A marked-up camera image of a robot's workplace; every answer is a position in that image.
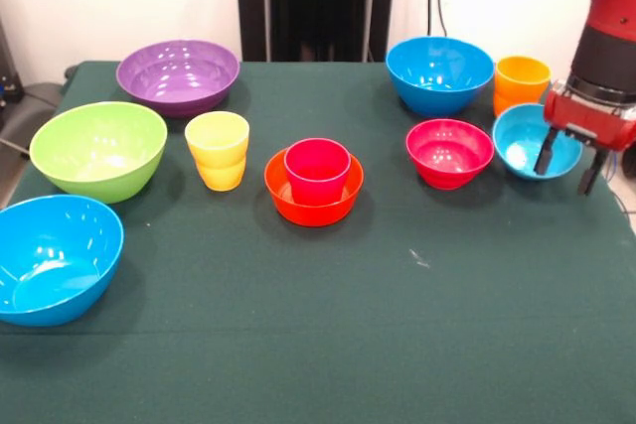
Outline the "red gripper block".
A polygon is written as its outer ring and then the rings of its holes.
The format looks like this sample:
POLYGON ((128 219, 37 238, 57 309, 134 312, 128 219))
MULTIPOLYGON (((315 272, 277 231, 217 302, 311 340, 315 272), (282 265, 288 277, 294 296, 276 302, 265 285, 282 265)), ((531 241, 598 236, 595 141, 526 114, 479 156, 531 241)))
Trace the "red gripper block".
POLYGON ((558 131, 576 135, 596 149, 590 166, 583 172, 580 195, 589 195, 604 166, 609 150, 623 151, 635 142, 635 104, 621 104, 580 95, 563 80, 548 91, 544 118, 551 126, 542 144, 534 171, 543 176, 553 157, 558 131))

